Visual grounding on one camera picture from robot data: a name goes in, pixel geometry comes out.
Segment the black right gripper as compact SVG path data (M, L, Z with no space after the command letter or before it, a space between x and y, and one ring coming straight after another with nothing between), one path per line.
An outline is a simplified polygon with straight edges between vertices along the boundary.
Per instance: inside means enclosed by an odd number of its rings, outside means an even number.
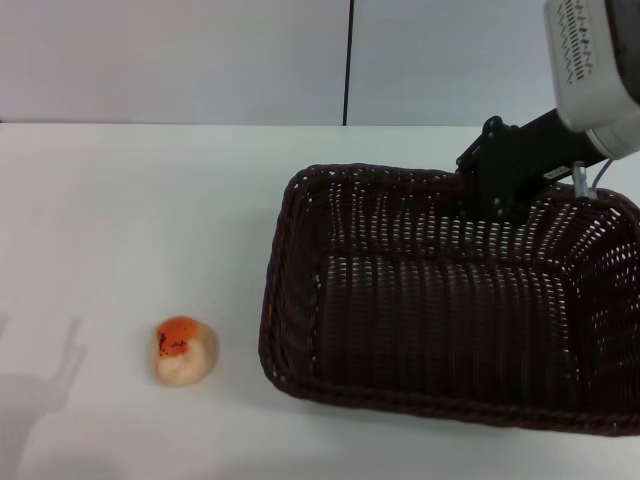
M584 132L574 132L556 110L524 126L490 117L480 135L457 158L456 173L468 174L477 164L477 188L462 190L462 214L474 222L523 224L531 200L553 182L606 159Z

